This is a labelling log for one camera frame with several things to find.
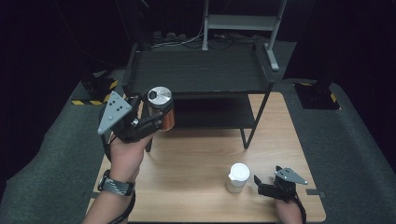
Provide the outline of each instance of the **lower shelf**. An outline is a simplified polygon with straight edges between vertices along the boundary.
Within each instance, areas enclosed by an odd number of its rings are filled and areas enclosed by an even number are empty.
[[[249,129],[254,116],[248,96],[175,96],[175,128]]]

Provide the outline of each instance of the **black strap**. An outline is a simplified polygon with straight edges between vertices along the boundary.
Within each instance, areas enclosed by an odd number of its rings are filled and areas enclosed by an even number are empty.
[[[129,214],[131,214],[132,209],[134,209],[134,202],[136,201],[136,193],[132,195],[131,202],[126,208],[125,212],[123,212],[119,217],[116,217],[114,220],[110,221],[109,224],[118,224],[121,223],[125,218],[128,218]]]
[[[305,224],[305,223],[306,223],[306,212],[305,212],[305,208],[303,207],[303,204],[300,202],[300,199],[299,199],[297,193],[296,193],[296,197],[293,197],[292,199],[293,199],[293,201],[294,201],[295,203],[297,203],[297,206],[300,208],[300,211],[301,211],[301,218],[303,219],[303,224]]]

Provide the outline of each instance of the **white cup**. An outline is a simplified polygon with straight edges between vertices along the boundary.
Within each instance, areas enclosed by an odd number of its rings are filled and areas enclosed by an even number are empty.
[[[230,193],[239,193],[248,181],[250,171],[244,163],[236,163],[231,167],[228,180],[225,184]]]

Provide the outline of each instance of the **gray carpet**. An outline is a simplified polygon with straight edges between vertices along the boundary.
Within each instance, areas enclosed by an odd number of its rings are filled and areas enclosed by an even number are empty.
[[[292,86],[296,80],[282,81],[294,46],[275,44],[280,70],[274,73],[274,91],[285,97],[317,188],[325,194],[324,223],[394,223],[396,176],[343,90],[331,86],[342,110],[306,110]],[[112,76],[120,80],[123,70]],[[120,85],[116,91],[121,92]],[[0,223],[79,223],[84,218],[104,156],[96,133],[101,108],[65,102],[38,155],[8,180]]]

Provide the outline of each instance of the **wooden tabletop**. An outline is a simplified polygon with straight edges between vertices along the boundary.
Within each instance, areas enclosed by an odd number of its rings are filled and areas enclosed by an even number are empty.
[[[262,95],[249,97],[256,114]],[[230,193],[225,182],[236,162],[249,168],[250,177],[240,193]],[[272,92],[249,149],[243,148],[239,130],[158,132],[136,179],[129,221],[277,222],[274,199],[259,195],[253,181],[256,175],[272,184],[277,165],[290,167],[308,181],[297,184],[307,221],[324,221],[319,196],[306,193],[316,186],[283,96]],[[109,166],[104,157],[97,181]]]

